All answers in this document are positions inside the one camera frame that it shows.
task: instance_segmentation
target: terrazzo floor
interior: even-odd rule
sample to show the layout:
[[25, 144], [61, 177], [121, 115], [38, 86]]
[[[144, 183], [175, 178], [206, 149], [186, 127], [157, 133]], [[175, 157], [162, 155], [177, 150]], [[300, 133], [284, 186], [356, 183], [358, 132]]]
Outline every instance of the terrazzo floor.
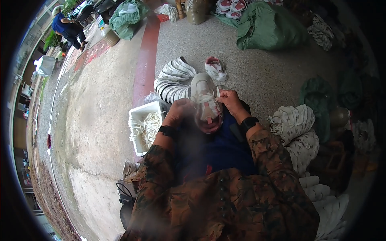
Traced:
[[200, 25], [185, 19], [161, 23], [158, 37], [156, 71], [169, 61], [183, 56], [197, 72], [205, 71], [205, 60], [218, 57], [225, 65], [228, 80], [218, 82], [234, 89], [250, 105], [252, 115], [267, 125], [266, 118], [280, 106], [297, 106], [305, 80], [322, 76], [335, 88], [336, 72], [343, 69], [340, 52], [325, 52], [313, 40], [309, 46], [268, 52], [240, 50], [237, 30], [210, 16]]

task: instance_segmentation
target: license plate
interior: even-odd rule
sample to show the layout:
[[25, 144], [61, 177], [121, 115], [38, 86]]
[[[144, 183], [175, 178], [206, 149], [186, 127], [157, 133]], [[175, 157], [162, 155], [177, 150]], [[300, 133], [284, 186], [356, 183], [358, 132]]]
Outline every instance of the license plate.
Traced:
[[99, 16], [96, 18], [96, 22], [98, 23], [98, 27], [100, 28], [100, 30], [102, 30], [102, 29], [105, 28], [105, 22], [103, 21], [101, 15], [99, 15]]

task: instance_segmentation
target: stack of shoe uppers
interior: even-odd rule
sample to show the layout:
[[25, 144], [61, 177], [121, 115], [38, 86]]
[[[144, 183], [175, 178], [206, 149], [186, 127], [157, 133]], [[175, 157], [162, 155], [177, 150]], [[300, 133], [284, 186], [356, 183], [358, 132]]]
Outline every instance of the stack of shoe uppers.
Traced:
[[225, 17], [229, 19], [240, 19], [249, 3], [249, 0], [218, 0], [215, 12], [225, 14]]
[[310, 176], [306, 171], [310, 162], [317, 156], [319, 138], [312, 129], [315, 115], [306, 105], [280, 107], [268, 118], [271, 132], [282, 139], [288, 150], [294, 171], [305, 194], [313, 202], [319, 213], [320, 222], [315, 240], [338, 239], [344, 232], [345, 221], [342, 216], [347, 208], [349, 196], [338, 198], [330, 194], [330, 187], [319, 184], [318, 176]]

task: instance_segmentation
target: building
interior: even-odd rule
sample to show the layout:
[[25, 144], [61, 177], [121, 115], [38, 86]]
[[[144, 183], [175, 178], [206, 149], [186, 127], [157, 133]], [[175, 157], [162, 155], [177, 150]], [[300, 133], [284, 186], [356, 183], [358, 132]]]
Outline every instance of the building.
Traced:
[[44, 40], [51, 31], [52, 11], [60, 4], [64, 5], [65, 0], [47, 0], [21, 41], [13, 71], [14, 83], [9, 93], [10, 98], [6, 110], [6, 118], [9, 118], [9, 122], [7, 121], [9, 123], [9, 139], [7, 141], [9, 141], [9, 150], [15, 163], [15, 172], [19, 177], [20, 187], [31, 211], [54, 240], [58, 240], [58, 238], [36, 200], [29, 177], [27, 120], [24, 118], [24, 104], [28, 104], [34, 88], [32, 78], [33, 72], [36, 71], [34, 61], [46, 54], [43, 51], [43, 46]]

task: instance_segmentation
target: pink and white sneaker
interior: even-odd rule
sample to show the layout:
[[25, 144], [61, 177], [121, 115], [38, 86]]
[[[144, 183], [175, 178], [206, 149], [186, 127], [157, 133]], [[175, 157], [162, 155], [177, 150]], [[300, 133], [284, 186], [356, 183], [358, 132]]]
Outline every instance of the pink and white sneaker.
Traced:
[[205, 70], [207, 71], [207, 74], [212, 77], [212, 79], [217, 81], [225, 81], [228, 79], [227, 72], [225, 71], [223, 64], [218, 58], [212, 56], [207, 58], [205, 61]]
[[232, 0], [218, 0], [216, 3], [216, 6], [222, 11], [229, 10], [231, 5]]
[[223, 11], [223, 10], [219, 9], [218, 7], [216, 7], [216, 10], [215, 10], [215, 13], [217, 13], [217, 14], [226, 14], [227, 12], [229, 12], [229, 10]]
[[249, 2], [246, 0], [232, 0], [232, 4], [230, 5], [230, 10], [235, 13], [240, 13], [247, 9]]
[[198, 128], [212, 134], [218, 131], [223, 122], [222, 104], [216, 101], [220, 96], [216, 86], [207, 73], [198, 73], [190, 85], [191, 101], [197, 104], [195, 122]]
[[225, 17], [229, 19], [239, 19], [241, 18], [241, 13], [229, 11], [225, 14]]

